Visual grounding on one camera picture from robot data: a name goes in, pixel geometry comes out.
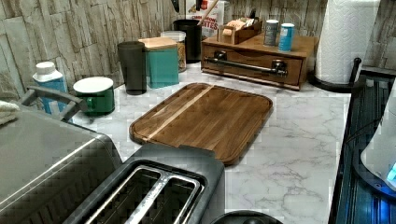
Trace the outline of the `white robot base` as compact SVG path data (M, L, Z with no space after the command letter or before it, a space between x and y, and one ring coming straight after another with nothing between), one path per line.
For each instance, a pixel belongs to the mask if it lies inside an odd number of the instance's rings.
M384 115L367 147L357 153L355 171L372 188L395 199L396 90L392 85Z

